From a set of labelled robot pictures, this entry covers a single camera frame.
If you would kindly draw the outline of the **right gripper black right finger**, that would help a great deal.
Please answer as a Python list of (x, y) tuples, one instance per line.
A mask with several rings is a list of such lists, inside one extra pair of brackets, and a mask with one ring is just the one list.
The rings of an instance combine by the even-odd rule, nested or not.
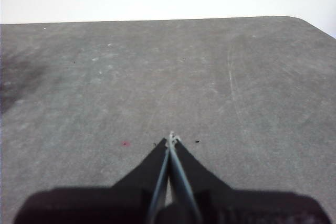
[(287, 191), (234, 189), (205, 168), (169, 134), (171, 179), (177, 201), (195, 223), (330, 223), (313, 198)]

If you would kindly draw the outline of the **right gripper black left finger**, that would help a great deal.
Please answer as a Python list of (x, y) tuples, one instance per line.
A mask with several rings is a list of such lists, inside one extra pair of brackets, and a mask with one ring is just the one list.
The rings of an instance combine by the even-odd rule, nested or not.
[(59, 187), (29, 196), (15, 223), (145, 223), (166, 174), (162, 139), (148, 156), (113, 186)]

